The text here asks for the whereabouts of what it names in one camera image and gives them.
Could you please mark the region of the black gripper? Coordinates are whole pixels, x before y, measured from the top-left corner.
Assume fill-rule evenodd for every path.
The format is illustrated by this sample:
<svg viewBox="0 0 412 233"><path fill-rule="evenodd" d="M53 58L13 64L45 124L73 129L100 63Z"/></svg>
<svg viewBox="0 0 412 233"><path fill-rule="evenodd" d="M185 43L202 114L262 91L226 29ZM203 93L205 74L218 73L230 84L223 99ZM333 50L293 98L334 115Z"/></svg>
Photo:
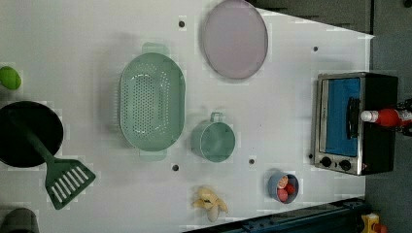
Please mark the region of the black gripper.
<svg viewBox="0 0 412 233"><path fill-rule="evenodd" d="M412 136L412 99L398 103L396 111L399 116L399 124L396 131L404 136Z"/></svg>

